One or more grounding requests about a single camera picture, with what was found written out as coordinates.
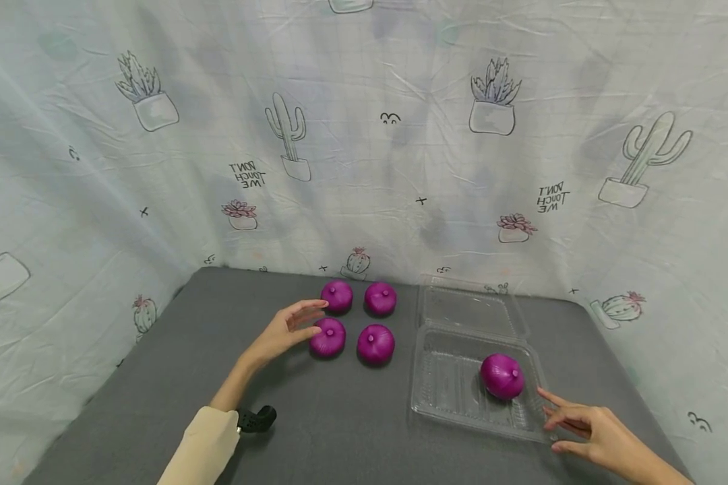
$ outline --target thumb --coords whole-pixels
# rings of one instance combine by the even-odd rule
[[[590,445],[588,443],[577,443],[577,441],[556,441],[550,446],[550,449],[555,453],[571,453],[587,459]]]
[[[302,330],[294,330],[291,332],[291,340],[294,344],[298,344],[299,342],[312,338],[314,335],[318,335],[320,332],[320,327],[312,325],[308,328],[302,328]]]

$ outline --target beige sleeve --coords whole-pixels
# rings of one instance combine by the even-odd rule
[[[237,418],[234,411],[200,409],[157,485],[214,485],[240,440]]]

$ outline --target wrinkled fabric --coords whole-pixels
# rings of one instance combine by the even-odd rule
[[[0,0],[1,485],[205,265],[577,301],[728,484],[728,0]]]

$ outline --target onion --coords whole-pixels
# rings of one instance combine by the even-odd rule
[[[396,291],[388,283],[374,282],[364,293],[364,303],[375,316],[385,317],[396,308]]]
[[[321,332],[311,338],[311,351],[319,357],[336,356],[345,347],[345,327],[337,318],[321,318],[315,323]]]
[[[356,350],[365,363],[370,366],[381,366],[391,359],[395,346],[394,334],[388,327],[374,323],[359,335]]]
[[[342,280],[329,281],[324,285],[324,289],[320,290],[320,299],[329,302],[326,310],[333,313],[345,313],[351,308],[353,303],[353,290],[348,283]]]
[[[523,371],[518,361],[505,354],[492,354],[480,366],[480,378],[486,390],[502,400],[511,400],[523,392]]]

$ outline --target hand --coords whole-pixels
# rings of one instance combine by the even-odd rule
[[[324,312],[320,309],[328,305],[329,302],[325,300],[302,300],[278,311],[267,328],[243,353],[243,357],[252,359],[257,367],[262,367],[299,342],[317,335],[319,327],[303,328],[303,325],[323,317]]]
[[[680,472],[636,438],[608,408],[568,402],[538,388],[539,395],[558,406],[544,406],[548,415],[545,429],[557,426],[577,434],[587,443],[556,441],[555,453],[573,453],[620,475],[635,484],[690,484]]]

